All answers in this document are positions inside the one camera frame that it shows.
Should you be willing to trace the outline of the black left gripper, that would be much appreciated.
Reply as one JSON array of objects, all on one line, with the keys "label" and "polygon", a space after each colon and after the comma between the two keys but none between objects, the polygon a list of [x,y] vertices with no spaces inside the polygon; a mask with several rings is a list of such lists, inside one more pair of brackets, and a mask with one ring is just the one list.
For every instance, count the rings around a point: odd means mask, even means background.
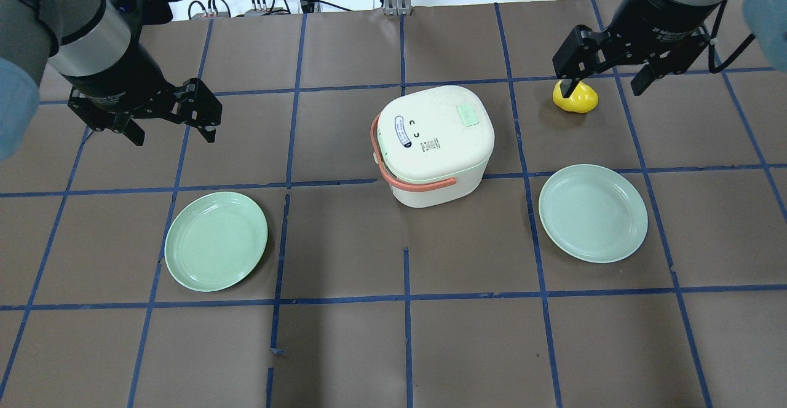
[{"label": "black left gripper", "polygon": [[93,131],[123,127],[124,136],[138,147],[144,145],[146,134],[135,119],[164,119],[198,128],[204,140],[213,144],[223,111],[222,103],[199,78],[190,78],[180,86],[155,83],[140,94],[127,90],[103,98],[90,97],[73,87],[67,105]]}]

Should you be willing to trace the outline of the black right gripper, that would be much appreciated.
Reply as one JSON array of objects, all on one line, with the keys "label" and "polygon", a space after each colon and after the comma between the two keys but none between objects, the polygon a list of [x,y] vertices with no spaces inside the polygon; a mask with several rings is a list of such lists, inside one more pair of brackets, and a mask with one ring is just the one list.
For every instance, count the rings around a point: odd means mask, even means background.
[{"label": "black right gripper", "polygon": [[570,98],[582,79],[615,66],[642,66],[631,80],[631,91],[642,95],[658,78],[683,74],[700,58],[711,38],[699,27],[685,36],[669,37],[660,28],[614,28],[594,32],[574,25],[555,52],[552,63],[563,79],[563,98]]}]

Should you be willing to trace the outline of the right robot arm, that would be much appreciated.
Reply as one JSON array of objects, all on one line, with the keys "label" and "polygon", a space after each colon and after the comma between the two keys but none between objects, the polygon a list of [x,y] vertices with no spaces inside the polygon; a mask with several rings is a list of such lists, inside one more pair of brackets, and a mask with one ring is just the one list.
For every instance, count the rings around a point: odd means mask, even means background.
[{"label": "right robot arm", "polygon": [[[622,0],[601,32],[576,25],[553,56],[560,95],[569,98],[580,82],[619,65],[638,65],[633,94],[657,79],[683,74],[711,45],[703,22],[722,14],[726,0]],[[751,34],[771,66],[785,71],[786,0],[744,0],[742,12]]]}]

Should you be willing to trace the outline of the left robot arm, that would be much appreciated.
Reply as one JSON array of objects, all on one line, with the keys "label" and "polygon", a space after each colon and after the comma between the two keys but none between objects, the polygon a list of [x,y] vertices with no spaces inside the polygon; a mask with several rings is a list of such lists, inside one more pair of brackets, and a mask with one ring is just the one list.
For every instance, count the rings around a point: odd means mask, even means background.
[{"label": "left robot arm", "polygon": [[140,119],[196,128],[213,143],[222,104],[199,78],[167,81],[140,43],[180,0],[2,0],[2,159],[13,156],[40,104],[50,66],[71,84],[68,107],[93,131],[143,145]]}]

